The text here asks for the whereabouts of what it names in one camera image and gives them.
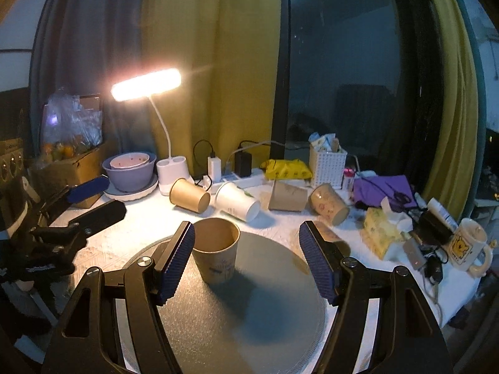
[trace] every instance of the blue handle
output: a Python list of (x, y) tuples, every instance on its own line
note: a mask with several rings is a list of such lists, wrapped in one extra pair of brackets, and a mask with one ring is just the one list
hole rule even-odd
[(99, 192), (107, 190), (108, 187), (109, 178), (102, 175), (72, 188), (71, 191), (69, 191), (66, 199), (71, 204), (77, 204), (78, 202), (84, 201), (87, 198), (93, 197)]

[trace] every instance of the lamp light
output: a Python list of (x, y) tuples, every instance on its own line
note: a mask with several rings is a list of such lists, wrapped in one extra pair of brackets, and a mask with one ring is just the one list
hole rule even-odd
[(175, 89), (181, 83), (182, 77), (177, 69), (164, 69), (125, 80), (114, 84), (111, 88), (111, 94), (118, 102), (147, 97), (161, 122), (166, 139), (168, 140), (168, 158), (156, 163), (159, 188), (163, 195), (170, 194), (170, 188), (178, 178), (185, 178), (194, 183), (192, 177), (189, 175), (187, 159), (184, 156), (172, 157), (170, 134), (152, 98), (154, 94), (161, 94)]

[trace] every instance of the mug handle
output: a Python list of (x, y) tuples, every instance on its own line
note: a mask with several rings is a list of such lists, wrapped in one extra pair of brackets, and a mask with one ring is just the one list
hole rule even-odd
[(485, 276), (485, 273), (492, 264), (493, 254), (491, 247), (486, 244), (483, 247), (483, 252), (485, 253), (485, 260), (483, 261), (483, 264), (481, 266), (471, 265), (470, 268), (468, 269), (468, 272), (475, 278), (480, 278)]

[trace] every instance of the purple cloth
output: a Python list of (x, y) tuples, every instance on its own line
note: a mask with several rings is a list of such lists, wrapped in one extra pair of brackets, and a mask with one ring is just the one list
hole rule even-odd
[(404, 175), (374, 176), (356, 178), (353, 182), (355, 203), (368, 207), (380, 207), (383, 198), (388, 197), (395, 212), (417, 207), (411, 186)]

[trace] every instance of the white charger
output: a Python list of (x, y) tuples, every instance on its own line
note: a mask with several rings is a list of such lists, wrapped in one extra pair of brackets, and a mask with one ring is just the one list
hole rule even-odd
[(221, 180), (221, 159), (219, 157), (208, 157), (208, 176), (213, 183)]

